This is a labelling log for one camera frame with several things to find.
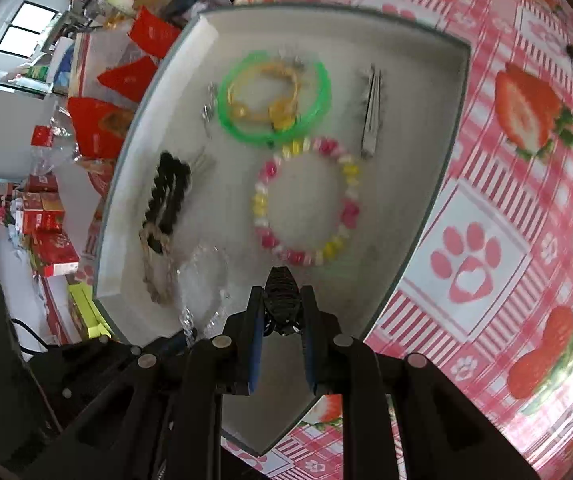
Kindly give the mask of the white jewelry tray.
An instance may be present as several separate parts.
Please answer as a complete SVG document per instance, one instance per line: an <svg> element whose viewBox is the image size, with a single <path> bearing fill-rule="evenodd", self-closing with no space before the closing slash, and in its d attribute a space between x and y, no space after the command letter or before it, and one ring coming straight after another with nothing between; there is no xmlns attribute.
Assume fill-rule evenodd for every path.
<svg viewBox="0 0 573 480"><path fill-rule="evenodd" d="M337 160L302 145L205 134L207 85L253 51L310 56L325 64L332 101L308 132L345 150L358 168L349 186ZM292 266L343 332L367 335L415 250L439 192L465 104L472 48L440 30L378 11L324 4L258 4L208 12L181 34L141 103L120 153L104 208L94 299L122 339L149 344L180 330L177 306L161 306L144 282L141 228L160 154L204 156L174 234L172 253L190 266L183 301L198 314L242 311L253 287L280 258L259 235L266 218L282 249L318 252L345 244L332 260ZM381 130L375 156L360 156L371 64L382 70ZM354 226L342 230L346 200Z"/></svg>

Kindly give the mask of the silver charm earrings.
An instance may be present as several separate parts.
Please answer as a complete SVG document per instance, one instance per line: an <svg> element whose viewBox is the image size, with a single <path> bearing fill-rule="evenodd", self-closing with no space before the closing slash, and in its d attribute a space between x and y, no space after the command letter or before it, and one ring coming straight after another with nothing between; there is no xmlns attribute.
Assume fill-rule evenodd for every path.
<svg viewBox="0 0 573 480"><path fill-rule="evenodd" d="M215 82L207 85L207 101L202 107L202 122L205 134L210 138L210 124L214 118L217 107L218 86Z"/></svg>

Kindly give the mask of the pink strawberry tablecloth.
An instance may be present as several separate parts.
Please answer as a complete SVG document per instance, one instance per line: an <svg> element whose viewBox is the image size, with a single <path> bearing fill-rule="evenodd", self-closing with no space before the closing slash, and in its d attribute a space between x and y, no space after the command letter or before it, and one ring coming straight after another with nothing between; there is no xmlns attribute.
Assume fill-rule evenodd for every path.
<svg viewBox="0 0 573 480"><path fill-rule="evenodd" d="M278 0L241 0L244 3ZM368 335L436 364L544 479L573 467L573 9L565 0L319 0L471 44L422 242Z"/></svg>

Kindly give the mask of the small black claw clip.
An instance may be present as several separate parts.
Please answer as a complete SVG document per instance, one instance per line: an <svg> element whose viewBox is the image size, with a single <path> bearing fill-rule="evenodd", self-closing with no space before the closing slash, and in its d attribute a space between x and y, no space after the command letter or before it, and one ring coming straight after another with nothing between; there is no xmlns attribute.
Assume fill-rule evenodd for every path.
<svg viewBox="0 0 573 480"><path fill-rule="evenodd" d="M274 266L262 293L264 336L290 336L302 328L302 295L287 266Z"/></svg>

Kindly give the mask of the red snack bag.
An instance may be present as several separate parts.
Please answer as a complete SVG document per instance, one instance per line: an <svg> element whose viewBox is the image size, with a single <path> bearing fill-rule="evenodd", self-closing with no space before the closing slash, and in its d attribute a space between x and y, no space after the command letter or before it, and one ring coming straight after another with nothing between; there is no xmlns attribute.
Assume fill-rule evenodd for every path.
<svg viewBox="0 0 573 480"><path fill-rule="evenodd" d="M145 53L154 58L165 58L180 32L180 28L163 21L147 8L141 8L128 36Z"/></svg>

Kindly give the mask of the black scalloped hair clip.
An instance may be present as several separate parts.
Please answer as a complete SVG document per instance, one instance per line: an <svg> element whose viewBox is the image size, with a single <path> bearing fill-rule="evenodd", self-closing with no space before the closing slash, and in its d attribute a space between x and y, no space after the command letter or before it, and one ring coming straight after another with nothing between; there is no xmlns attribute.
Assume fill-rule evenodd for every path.
<svg viewBox="0 0 573 480"><path fill-rule="evenodd" d="M187 162L166 151L160 154L142 223L146 244L159 255L164 254L164 245L172 236L190 183L191 167Z"/></svg>

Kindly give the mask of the silver star hair clip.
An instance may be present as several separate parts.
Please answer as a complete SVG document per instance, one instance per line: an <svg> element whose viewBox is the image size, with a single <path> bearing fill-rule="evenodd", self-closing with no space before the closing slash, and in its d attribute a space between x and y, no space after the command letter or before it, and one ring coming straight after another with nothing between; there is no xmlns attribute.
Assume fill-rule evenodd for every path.
<svg viewBox="0 0 573 480"><path fill-rule="evenodd" d="M363 94L365 114L360 141L360 156L372 158L378 147L381 130L382 70L371 64L366 72L367 90Z"/></svg>

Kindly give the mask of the red gift box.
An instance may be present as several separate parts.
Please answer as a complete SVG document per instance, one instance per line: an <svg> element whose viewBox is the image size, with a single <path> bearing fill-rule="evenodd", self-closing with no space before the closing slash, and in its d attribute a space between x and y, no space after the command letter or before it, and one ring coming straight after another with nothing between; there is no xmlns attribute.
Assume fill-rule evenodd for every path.
<svg viewBox="0 0 573 480"><path fill-rule="evenodd" d="M76 249L65 232L36 232L30 249L37 272L45 278L75 274L79 266Z"/></svg>

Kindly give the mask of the green plastic bangle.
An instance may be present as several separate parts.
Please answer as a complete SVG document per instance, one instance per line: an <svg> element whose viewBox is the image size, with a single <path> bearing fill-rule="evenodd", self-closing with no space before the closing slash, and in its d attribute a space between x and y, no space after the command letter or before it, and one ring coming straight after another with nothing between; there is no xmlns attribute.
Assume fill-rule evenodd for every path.
<svg viewBox="0 0 573 480"><path fill-rule="evenodd" d="M218 87L219 125L240 142L277 145L300 139L329 113L328 70L318 58L253 51Z"/></svg>

